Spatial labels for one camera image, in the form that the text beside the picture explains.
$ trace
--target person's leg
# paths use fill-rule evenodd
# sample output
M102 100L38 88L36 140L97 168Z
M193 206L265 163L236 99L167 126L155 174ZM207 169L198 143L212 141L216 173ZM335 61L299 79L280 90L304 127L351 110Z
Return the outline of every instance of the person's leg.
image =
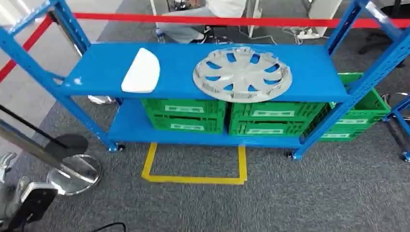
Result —
M186 11L175 11L164 15L173 16L214 16L207 7L201 7ZM157 27L166 35L171 37L178 43L190 43L193 40L203 38L203 34L193 29L195 24L180 24L180 23L157 23Z

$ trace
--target blue metal shelf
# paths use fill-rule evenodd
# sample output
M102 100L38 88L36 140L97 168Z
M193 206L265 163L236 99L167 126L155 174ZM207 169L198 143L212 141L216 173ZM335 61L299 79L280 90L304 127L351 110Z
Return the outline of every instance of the blue metal shelf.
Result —
M255 50L273 52L292 71L293 83L275 101L341 102L349 96L337 75L324 46L319 45L260 45ZM150 94L125 93L121 83L138 50L144 47L154 53L161 64L160 79ZM80 59L60 90L67 95L109 95L120 98L179 98L211 99L192 80L196 64L215 49L232 45L217 44L158 44L158 43L96 43ZM181 51L190 51L180 56Z
M197 144L224 146L261 146L299 148L299 137L246 137L199 132L156 130L139 100L125 100L108 131L108 138L123 142L157 142L161 144Z
M331 56L362 10L367 11L379 22L381 28L392 38L393 43L358 81L349 86L346 92L331 61ZM63 27L68 38L83 55L61 85L54 81L54 79L61 79L58 75L44 70L14 39L16 33L45 12L52 14L52 18ZM138 98L211 99L194 84L193 69L210 52L232 46L249 46L254 50L272 52L291 68L293 74L291 87L273 101L339 102L339 104L302 141L296 137L235 137L228 136L227 133L217 135L154 130ZM352 0L324 46L123 42L91 44L65 0L48 0L35 10L33 15L23 19L12 30L5 31L0 28L0 47L111 151L118 150L119 141L268 146L294 148L292 158L296 160L301 159L326 131L409 55L410 29L402 31L396 28L371 1ZM161 73L158 85L150 94L122 92L122 80L141 47L151 51L160 61ZM73 95L108 95L124 100L109 132L103 131L72 100Z

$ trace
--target yellow tape rectangle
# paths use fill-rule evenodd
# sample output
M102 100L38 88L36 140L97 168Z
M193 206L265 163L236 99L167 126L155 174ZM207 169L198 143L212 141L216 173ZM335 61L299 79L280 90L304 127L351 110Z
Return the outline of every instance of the yellow tape rectangle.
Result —
M181 184L215 184L215 185L243 185L248 180L246 165L246 150L244 146L238 147L238 166L239 177L196 177L196 176L170 176L170 175L151 175L152 163L154 162L157 151L157 143L151 143L142 170L142 177L150 182L172 182Z

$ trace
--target shelf board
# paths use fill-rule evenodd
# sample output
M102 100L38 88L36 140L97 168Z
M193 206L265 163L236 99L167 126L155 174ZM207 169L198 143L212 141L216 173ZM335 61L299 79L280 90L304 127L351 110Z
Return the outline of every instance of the shelf board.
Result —
M285 62L293 75L288 91L275 98L284 102L342 102L349 96L337 71L321 45L249 46L274 53ZM157 87L150 94L126 93L121 83L138 50L154 53L161 65ZM119 98L212 99L194 84L196 64L216 49L232 47L218 44L176 43L94 43L60 86L67 95L108 95Z
M121 142L144 142L161 144L195 144L225 146L300 147L299 137L248 137L156 130L145 114L139 100L125 100L108 132L108 138Z

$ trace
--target chrome pole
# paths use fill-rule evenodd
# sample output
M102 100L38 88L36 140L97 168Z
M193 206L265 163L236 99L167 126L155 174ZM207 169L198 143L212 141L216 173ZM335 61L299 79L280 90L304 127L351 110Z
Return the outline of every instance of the chrome pole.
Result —
M60 162L54 155L48 153L43 147L38 143L33 141L31 138L22 134L19 130L12 127L10 124L0 119L0 136L8 140L10 143L19 146L23 150L29 152L36 158L50 165L51 167L57 169L61 174L65 176L75 176L79 179L82 179L86 182L93 183L94 180L83 176L76 171L74 168L69 167L68 165Z

